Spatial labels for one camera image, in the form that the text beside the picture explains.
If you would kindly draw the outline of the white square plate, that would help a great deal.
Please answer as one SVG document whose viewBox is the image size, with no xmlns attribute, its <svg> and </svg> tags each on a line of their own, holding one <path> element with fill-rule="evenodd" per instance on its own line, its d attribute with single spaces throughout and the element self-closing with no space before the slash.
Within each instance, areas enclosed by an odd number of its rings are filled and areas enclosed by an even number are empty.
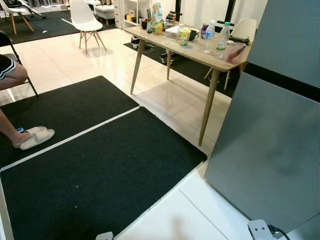
<svg viewBox="0 0 320 240">
<path fill-rule="evenodd" d="M 180 27 L 179 25 L 176 25 L 176 26 L 172 26 L 172 27 L 167 28 L 167 29 L 165 30 L 165 32 L 166 32 L 167 34 L 178 35 L 179 32 L 180 32 L 180 30 L 182 30 L 181 27 Z"/>
</svg>

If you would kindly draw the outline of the white shelf unit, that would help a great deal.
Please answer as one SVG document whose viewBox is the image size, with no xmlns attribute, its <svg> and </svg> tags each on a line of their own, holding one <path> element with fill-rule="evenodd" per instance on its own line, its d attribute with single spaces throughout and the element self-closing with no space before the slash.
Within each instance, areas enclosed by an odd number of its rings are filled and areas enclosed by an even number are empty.
<svg viewBox="0 0 320 240">
<path fill-rule="evenodd" d="M 112 0 L 115 23 L 119 29 L 140 26 L 141 20 L 147 17 L 150 0 Z"/>
</svg>

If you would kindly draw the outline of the person in black shorts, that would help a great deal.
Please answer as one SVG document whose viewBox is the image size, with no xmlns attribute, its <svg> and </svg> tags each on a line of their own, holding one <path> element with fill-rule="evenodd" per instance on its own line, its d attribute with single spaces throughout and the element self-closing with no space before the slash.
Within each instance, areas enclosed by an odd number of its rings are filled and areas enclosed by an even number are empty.
<svg viewBox="0 0 320 240">
<path fill-rule="evenodd" d="M 26 82 L 28 73 L 21 64 L 6 55 L 0 54 L 0 90 L 7 90 Z M 0 109 L 0 133 L 5 135 L 13 147 L 19 148 L 30 135 L 21 133 L 9 121 L 7 115 Z"/>
</svg>

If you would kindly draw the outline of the grey steel fridge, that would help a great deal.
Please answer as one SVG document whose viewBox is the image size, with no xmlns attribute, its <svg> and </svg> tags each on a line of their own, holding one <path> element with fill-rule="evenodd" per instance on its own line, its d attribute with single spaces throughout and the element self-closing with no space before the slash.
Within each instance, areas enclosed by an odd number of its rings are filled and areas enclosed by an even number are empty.
<svg viewBox="0 0 320 240">
<path fill-rule="evenodd" d="M 320 240 L 318 0 L 268 0 L 208 160 L 205 179 L 252 240 L 264 220 L 291 240 Z"/>
</svg>

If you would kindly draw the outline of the yellow noodle cup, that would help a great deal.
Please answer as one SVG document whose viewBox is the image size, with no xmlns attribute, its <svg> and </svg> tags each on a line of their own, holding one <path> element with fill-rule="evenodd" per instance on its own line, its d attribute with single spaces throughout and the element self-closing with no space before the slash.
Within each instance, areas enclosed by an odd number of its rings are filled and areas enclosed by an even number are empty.
<svg viewBox="0 0 320 240">
<path fill-rule="evenodd" d="M 192 30 L 190 29 L 181 29 L 177 34 L 177 43 L 179 46 L 187 46 L 191 36 Z"/>
</svg>

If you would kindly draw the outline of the black metal chair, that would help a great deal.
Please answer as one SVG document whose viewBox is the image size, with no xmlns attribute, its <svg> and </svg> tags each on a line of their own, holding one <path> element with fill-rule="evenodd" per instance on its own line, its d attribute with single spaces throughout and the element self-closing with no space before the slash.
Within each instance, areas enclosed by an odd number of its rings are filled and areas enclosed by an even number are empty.
<svg viewBox="0 0 320 240">
<path fill-rule="evenodd" d="M 39 94 L 14 47 L 13 39 L 0 30 L 0 48 L 7 46 L 9 46 L 11 52 L 0 54 L 0 90 L 8 90 L 27 83 L 34 91 L 35 96 L 38 97 Z"/>
</svg>

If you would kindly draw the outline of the water bottle blue label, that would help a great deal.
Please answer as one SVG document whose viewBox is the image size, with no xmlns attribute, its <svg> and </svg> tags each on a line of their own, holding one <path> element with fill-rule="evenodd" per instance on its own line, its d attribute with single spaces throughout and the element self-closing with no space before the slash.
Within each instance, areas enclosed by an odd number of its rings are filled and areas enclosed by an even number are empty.
<svg viewBox="0 0 320 240">
<path fill-rule="evenodd" d="M 211 20 L 210 23 L 208 24 L 205 32 L 202 34 L 202 37 L 204 39 L 204 53 L 211 53 L 214 45 L 214 36 L 215 36 L 215 20 Z"/>
</svg>

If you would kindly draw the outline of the beige slipper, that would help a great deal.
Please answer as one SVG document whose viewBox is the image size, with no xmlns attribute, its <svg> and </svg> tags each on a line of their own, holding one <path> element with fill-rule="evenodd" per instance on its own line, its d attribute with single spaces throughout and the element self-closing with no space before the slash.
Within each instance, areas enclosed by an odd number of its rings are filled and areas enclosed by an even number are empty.
<svg viewBox="0 0 320 240">
<path fill-rule="evenodd" d="M 30 129 L 23 130 L 23 133 L 28 133 L 30 136 L 32 136 L 46 130 L 48 130 L 48 128 L 46 128 L 45 126 L 34 126 Z"/>
<path fill-rule="evenodd" d="M 29 135 L 29 138 L 21 143 L 18 148 L 20 150 L 28 150 L 32 147 L 39 146 L 43 142 L 50 140 L 55 135 L 54 129 L 47 129 L 46 131 L 38 132 L 34 135 Z"/>
</svg>

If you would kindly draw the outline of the colourful snack packet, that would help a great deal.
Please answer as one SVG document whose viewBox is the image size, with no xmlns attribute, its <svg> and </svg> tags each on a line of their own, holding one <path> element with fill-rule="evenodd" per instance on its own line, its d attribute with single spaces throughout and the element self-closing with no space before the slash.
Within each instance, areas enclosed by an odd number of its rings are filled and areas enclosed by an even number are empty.
<svg viewBox="0 0 320 240">
<path fill-rule="evenodd" d="M 163 9 L 162 3 L 156 2 L 151 6 L 150 22 L 148 27 L 151 34 L 161 35 L 163 33 Z"/>
</svg>

